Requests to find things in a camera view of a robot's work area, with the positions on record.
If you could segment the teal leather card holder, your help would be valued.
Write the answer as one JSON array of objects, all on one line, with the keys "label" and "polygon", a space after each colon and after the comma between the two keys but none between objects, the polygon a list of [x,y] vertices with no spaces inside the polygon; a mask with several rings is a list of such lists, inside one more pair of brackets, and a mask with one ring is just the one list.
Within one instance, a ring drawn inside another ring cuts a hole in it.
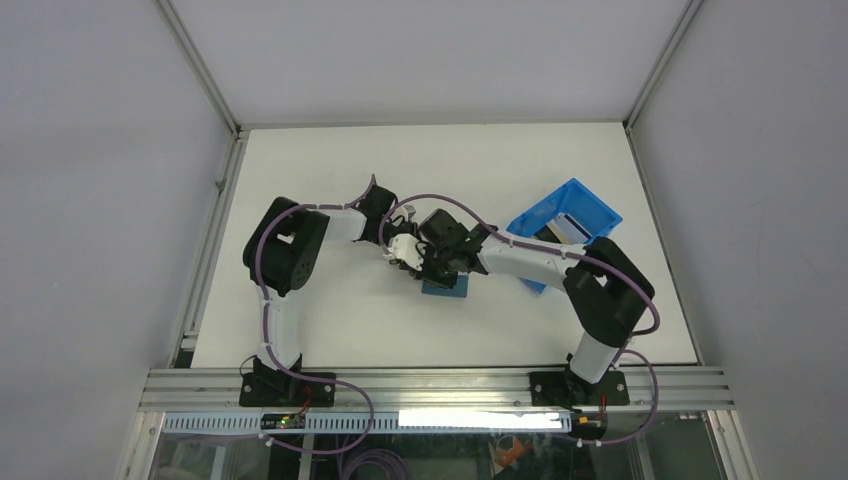
[{"label": "teal leather card holder", "polygon": [[442,288],[431,286],[424,283],[421,287],[421,293],[424,295],[447,297],[447,298],[466,298],[468,295],[469,276],[459,275],[456,283],[451,288]]}]

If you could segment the blue plastic bin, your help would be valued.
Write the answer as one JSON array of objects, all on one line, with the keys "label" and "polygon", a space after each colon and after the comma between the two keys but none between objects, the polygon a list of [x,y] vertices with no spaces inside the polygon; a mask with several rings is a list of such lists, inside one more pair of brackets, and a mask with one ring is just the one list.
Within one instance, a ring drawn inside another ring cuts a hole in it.
[{"label": "blue plastic bin", "polygon": [[607,237],[623,217],[577,178],[571,178],[507,226],[514,236],[562,245],[589,244]]}]

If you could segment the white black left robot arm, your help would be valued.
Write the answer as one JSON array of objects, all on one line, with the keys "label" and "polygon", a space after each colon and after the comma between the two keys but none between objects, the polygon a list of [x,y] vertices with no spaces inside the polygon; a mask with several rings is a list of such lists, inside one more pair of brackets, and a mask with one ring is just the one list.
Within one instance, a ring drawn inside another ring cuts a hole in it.
[{"label": "white black left robot arm", "polygon": [[297,291],[310,279],[324,243],[377,242],[377,225],[396,202],[394,193],[377,185],[343,205],[272,201],[242,255],[261,314],[260,347],[243,385],[245,405],[290,406],[310,391],[326,394],[332,373],[302,373]]}]

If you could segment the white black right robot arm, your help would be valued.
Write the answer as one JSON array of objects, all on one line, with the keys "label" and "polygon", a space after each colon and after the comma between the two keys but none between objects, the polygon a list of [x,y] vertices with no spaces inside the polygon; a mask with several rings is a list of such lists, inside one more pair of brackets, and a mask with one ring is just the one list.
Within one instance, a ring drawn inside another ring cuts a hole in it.
[{"label": "white black right robot arm", "polygon": [[654,311],[655,289],[611,239],[560,244],[500,233],[480,223],[466,228],[443,209],[419,226],[425,284],[454,287],[462,274],[507,275],[563,292],[583,334],[556,380],[544,393],[588,405],[604,389],[604,377],[636,333],[645,311]]}]

